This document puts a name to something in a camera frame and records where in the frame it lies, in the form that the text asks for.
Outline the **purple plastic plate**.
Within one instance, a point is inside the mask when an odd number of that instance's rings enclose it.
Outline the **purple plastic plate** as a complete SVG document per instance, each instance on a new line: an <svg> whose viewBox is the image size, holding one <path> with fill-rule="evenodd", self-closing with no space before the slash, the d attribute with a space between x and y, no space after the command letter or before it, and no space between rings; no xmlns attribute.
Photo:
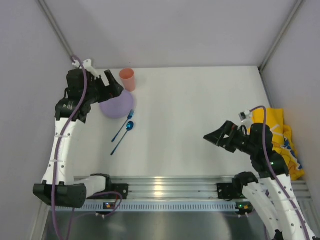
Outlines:
<svg viewBox="0 0 320 240"><path fill-rule="evenodd" d="M108 118L120 119L126 117L135 106L133 95L124 90L119 97L99 104L101 112Z"/></svg>

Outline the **pink plastic cup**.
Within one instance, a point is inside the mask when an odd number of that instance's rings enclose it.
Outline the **pink plastic cup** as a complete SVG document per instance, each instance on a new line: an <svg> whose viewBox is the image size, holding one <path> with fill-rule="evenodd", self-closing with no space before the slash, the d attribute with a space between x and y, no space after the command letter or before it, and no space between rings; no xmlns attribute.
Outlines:
<svg viewBox="0 0 320 240"><path fill-rule="evenodd" d="M136 89L135 72L132 68L122 69L119 72L119 77L127 91L133 92Z"/></svg>

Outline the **blue metal fork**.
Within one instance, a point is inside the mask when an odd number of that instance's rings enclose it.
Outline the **blue metal fork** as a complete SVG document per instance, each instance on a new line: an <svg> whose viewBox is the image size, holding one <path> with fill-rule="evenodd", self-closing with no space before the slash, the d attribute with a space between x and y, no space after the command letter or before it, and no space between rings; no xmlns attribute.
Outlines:
<svg viewBox="0 0 320 240"><path fill-rule="evenodd" d="M135 110L134 110L134 109L132 109L132 110L129 112L126 121L125 121L124 124L121 126L121 128L119 129L119 131L117 132L117 134L116 134L116 135L113 137L113 139L111 140L112 143L116 140L116 138L118 137L119 133L120 133L121 130L125 127L125 125L127 124L127 122L133 118L134 113L135 113Z"/></svg>

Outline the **blue metal spoon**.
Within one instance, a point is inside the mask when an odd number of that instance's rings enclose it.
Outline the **blue metal spoon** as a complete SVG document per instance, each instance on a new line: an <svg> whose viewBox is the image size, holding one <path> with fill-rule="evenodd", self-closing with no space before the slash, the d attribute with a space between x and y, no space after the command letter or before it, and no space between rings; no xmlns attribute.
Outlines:
<svg viewBox="0 0 320 240"><path fill-rule="evenodd" d="M130 132L133 128L134 128L135 124L133 121L129 121L126 124L126 132L123 134L122 138L119 140L119 142L117 143L117 145L115 146L115 148L113 149L113 151L111 152L111 156L114 155L114 153L116 152L116 150L118 149L118 147L120 146L120 144L122 143L123 139L125 138L125 136L127 135L128 132Z"/></svg>

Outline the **yellow Pikachu placemat cloth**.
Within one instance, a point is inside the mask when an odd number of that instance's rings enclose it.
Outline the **yellow Pikachu placemat cloth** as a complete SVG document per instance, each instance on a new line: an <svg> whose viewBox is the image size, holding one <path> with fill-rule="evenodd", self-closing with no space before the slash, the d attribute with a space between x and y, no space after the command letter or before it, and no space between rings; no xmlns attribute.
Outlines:
<svg viewBox="0 0 320 240"><path fill-rule="evenodd" d="M297 181L302 178L305 171L298 160L298 153L293 143L292 129L285 124L284 110L282 108L267 108L266 125L273 135L273 150L284 158L291 180Z"/></svg>

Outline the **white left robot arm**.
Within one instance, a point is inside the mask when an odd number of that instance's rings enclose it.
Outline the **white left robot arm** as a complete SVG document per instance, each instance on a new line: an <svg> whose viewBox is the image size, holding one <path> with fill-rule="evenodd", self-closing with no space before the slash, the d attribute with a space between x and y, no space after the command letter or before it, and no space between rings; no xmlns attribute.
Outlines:
<svg viewBox="0 0 320 240"><path fill-rule="evenodd" d="M124 90L109 69L104 74L108 85L101 75L94 76L89 70L77 68L67 73L67 88L55 106L55 135L48 166L41 183L33 186L33 194L48 206L79 209L87 198L111 189L110 176L103 173L76 181L70 156L91 106L119 97Z"/></svg>

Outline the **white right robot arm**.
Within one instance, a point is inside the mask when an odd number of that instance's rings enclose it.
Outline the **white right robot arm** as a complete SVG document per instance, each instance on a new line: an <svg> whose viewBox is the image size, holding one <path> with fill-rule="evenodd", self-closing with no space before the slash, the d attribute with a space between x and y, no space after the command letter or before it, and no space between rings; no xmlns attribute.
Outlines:
<svg viewBox="0 0 320 240"><path fill-rule="evenodd" d="M273 134L267 125L254 123L246 132L227 120L203 138L228 152L249 155L258 175L241 172L232 178L232 184L251 203L272 240L318 239L300 208L284 158L273 149Z"/></svg>

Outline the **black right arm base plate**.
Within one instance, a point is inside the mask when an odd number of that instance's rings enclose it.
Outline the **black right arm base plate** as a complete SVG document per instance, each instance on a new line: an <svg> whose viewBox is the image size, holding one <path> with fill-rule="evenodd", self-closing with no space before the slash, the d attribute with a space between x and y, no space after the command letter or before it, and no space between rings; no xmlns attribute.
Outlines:
<svg viewBox="0 0 320 240"><path fill-rule="evenodd" d="M232 183L217 183L217 194L220 200L232 201L238 198L238 193L236 192Z"/></svg>

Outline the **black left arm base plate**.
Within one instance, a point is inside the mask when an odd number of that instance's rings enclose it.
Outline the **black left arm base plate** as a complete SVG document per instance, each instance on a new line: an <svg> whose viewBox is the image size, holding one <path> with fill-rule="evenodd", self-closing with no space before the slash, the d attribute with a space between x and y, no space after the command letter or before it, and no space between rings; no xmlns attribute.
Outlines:
<svg viewBox="0 0 320 240"><path fill-rule="evenodd" d="M108 192L117 192L122 196L123 200L126 200L129 194L129 185L127 183L112 183L107 189ZM116 194L108 194L106 199L120 199Z"/></svg>

